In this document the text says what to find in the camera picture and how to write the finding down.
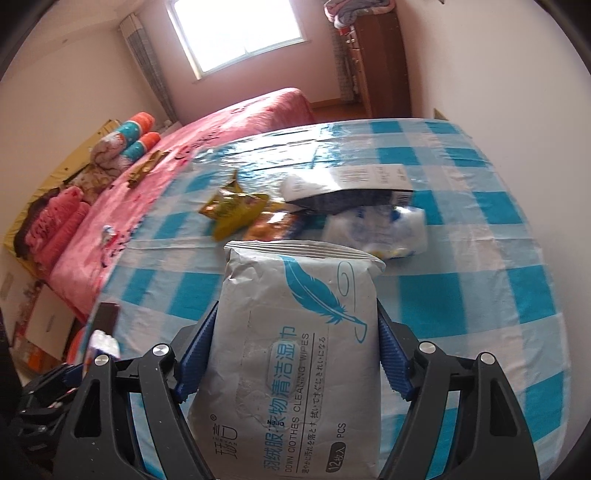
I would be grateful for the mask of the grey wet wipes pack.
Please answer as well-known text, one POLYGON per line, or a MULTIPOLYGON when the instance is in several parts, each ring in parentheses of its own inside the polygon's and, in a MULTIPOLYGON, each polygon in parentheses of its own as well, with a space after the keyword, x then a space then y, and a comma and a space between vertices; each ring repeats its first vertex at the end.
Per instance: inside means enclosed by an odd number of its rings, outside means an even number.
POLYGON ((373 479, 377 257, 318 241, 232 241, 189 425, 217 479, 373 479))

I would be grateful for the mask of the yellow snack bag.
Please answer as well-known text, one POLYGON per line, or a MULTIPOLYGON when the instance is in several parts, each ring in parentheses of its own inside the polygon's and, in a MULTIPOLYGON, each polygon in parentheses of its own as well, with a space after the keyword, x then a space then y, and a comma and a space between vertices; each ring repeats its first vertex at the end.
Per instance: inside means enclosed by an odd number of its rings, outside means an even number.
POLYGON ((235 170, 228 183, 220 187, 198 213, 213 222, 211 236, 221 241, 252 224, 269 201, 269 194, 245 192, 235 170))

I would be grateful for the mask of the white Magicday yogurt pouch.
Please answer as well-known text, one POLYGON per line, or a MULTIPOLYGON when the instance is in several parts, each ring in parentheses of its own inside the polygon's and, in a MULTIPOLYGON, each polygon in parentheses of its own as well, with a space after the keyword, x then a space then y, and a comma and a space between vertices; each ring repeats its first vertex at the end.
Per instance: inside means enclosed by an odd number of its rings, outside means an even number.
POLYGON ((356 207, 407 206, 412 191, 343 190, 332 175, 325 177, 288 176, 280 185, 284 201, 317 213, 335 215, 356 207))

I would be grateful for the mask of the white bedside table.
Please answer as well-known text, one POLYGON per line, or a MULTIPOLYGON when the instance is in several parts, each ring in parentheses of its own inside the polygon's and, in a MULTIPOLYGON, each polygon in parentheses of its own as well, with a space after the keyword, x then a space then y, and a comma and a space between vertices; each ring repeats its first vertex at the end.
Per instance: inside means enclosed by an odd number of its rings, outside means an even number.
POLYGON ((74 323, 74 312, 47 286, 35 301, 25 338, 56 359, 61 359, 74 323))

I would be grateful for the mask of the blue checkered tablecloth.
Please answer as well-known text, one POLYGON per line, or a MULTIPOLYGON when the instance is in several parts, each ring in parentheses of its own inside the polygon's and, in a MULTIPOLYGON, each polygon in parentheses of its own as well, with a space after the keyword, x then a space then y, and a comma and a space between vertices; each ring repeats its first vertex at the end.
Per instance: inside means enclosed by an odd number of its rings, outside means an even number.
POLYGON ((548 477, 568 419, 565 321, 525 214, 473 140, 448 122, 336 122, 195 154, 142 219, 101 291, 120 308, 121 352, 135 357, 171 340, 218 296, 224 251, 199 208, 231 177, 246 191, 277 195, 297 169, 394 164, 406 169, 423 222, 358 207, 311 216, 303 237, 384 255, 377 290, 392 319, 450 354, 494 353, 548 477))

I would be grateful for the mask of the white crumpled plastic bag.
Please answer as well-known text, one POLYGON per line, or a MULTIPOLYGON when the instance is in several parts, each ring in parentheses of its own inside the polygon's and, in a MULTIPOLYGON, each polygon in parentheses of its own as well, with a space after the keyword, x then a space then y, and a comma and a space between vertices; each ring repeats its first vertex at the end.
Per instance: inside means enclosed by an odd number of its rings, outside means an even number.
POLYGON ((420 208, 392 205, 356 207, 329 215, 322 240, 382 260, 407 258, 428 249, 426 213, 420 208))

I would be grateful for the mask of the pink love you bedspread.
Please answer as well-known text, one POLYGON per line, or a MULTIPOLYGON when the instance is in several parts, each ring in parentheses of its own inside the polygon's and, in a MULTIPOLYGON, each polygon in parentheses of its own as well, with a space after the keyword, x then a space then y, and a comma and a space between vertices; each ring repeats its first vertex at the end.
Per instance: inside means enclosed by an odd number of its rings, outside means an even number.
POLYGON ((85 323, 133 230, 194 154, 239 138, 314 122, 304 93, 283 88, 225 107, 162 138, 154 149, 169 154, 135 189, 127 188, 129 168, 100 194, 49 274, 48 285, 85 323), (107 248, 100 246, 104 225, 118 232, 107 248))

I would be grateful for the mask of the small silver wrapper on bed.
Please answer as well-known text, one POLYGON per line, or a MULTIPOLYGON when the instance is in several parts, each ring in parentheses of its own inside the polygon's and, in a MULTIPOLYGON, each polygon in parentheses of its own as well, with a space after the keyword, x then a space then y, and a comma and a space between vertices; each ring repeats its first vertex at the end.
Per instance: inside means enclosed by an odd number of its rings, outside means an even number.
POLYGON ((101 233, 100 246, 102 248, 107 248, 116 240, 117 236, 118 232, 114 227, 110 225, 104 225, 101 233))

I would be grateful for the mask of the pink folded pillows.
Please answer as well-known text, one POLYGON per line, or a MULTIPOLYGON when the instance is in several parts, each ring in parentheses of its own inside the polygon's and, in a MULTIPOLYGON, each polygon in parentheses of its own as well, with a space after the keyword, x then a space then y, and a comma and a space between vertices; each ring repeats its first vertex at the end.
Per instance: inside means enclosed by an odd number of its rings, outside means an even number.
POLYGON ((51 273, 89 210, 82 189, 69 186, 51 197, 33 220, 24 244, 43 276, 51 273))

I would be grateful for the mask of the olive cloth on bed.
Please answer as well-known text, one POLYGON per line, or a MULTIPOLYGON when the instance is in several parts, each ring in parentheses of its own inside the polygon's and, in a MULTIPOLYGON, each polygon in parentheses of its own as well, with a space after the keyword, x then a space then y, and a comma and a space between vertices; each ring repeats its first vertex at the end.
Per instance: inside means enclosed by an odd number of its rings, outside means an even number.
POLYGON ((144 163, 134 167, 127 179, 127 188, 135 189, 168 154, 169 151, 155 150, 144 163))

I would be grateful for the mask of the rolled colourful quilt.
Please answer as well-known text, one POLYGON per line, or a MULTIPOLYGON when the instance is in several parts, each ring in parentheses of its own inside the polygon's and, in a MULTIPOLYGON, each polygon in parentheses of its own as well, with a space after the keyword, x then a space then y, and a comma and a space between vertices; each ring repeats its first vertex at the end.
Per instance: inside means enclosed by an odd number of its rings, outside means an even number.
POLYGON ((118 177, 160 141, 159 133, 152 130, 154 123, 147 112, 135 114, 98 141, 90 152, 91 163, 118 177))

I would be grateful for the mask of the yellow headboard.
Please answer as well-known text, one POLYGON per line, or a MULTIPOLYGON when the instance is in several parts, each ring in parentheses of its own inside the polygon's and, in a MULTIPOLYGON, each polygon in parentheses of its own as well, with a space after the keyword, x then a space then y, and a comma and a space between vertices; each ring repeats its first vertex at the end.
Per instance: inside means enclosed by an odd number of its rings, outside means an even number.
POLYGON ((120 124, 121 122, 116 119, 107 120, 50 172, 49 176, 40 184, 21 208, 12 225, 6 230, 2 242, 4 250, 13 257, 16 257, 13 241, 27 217, 30 205, 45 193, 54 188, 62 187, 71 178, 75 177, 87 165, 92 147, 103 136, 114 131, 120 124))

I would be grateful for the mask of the bright window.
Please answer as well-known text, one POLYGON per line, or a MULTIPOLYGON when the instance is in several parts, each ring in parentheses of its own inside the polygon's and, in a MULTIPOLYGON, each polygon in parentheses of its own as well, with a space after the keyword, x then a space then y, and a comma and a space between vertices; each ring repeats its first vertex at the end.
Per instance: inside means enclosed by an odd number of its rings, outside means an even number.
POLYGON ((290 1, 178 0, 167 13, 197 80, 305 41, 290 1))

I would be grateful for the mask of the grey checked curtain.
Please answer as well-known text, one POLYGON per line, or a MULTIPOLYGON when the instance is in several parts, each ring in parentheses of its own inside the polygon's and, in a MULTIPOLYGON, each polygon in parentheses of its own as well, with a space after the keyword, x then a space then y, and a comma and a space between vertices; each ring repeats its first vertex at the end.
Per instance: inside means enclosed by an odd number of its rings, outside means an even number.
POLYGON ((160 63, 156 58, 153 46, 139 18, 134 13, 127 15, 119 24, 119 30, 140 72, 165 112, 167 119, 171 122, 176 122, 178 117, 172 105, 160 63))

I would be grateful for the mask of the folded blanket on cabinet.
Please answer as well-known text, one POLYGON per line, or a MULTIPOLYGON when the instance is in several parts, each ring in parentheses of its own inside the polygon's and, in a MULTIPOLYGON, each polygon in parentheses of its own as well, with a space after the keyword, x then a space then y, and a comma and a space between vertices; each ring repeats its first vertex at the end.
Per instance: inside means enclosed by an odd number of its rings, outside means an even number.
POLYGON ((390 13, 394 0, 329 0, 324 4, 325 16, 336 29, 352 26, 360 16, 390 13))

